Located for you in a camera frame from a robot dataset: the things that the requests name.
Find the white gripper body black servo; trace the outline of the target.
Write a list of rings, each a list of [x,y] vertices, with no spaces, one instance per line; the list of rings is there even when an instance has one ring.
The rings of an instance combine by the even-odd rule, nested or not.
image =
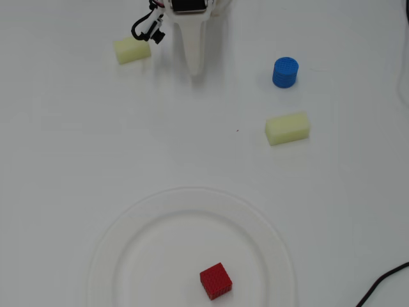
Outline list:
[[[174,22],[203,22],[214,11],[214,1],[171,0],[167,2],[167,16]]]

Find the white tapered gripper finger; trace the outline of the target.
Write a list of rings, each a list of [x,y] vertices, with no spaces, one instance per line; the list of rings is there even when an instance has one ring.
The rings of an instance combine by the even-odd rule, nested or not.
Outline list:
[[[191,76],[198,76],[203,71],[205,60],[205,38],[207,21],[177,20],[185,53],[187,68]]]

